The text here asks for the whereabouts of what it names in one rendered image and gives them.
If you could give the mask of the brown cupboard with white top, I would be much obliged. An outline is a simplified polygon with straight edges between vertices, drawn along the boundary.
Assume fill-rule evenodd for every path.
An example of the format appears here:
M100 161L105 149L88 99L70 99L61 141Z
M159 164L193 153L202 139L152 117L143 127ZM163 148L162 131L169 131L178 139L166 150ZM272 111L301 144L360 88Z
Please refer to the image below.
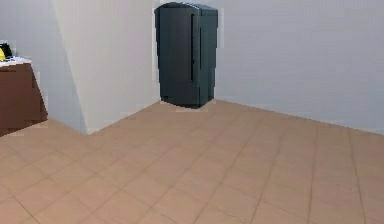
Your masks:
M31 61L0 61L0 137L46 121L48 113Z

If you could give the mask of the dark grey refrigerator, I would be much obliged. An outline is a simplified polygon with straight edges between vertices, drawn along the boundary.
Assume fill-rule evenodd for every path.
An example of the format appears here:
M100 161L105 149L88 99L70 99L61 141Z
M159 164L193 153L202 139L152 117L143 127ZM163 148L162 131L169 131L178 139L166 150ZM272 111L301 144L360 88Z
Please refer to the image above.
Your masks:
M190 71L190 15L194 14L194 82ZM203 4L168 2L155 9L161 100L200 108L214 98L218 10Z

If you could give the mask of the yellow and black object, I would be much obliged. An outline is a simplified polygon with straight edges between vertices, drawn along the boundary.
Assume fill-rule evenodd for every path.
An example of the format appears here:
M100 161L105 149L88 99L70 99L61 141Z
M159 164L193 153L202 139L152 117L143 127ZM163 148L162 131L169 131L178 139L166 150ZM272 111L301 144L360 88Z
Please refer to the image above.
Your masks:
M0 61L10 59L13 56L12 50L7 42L0 43Z

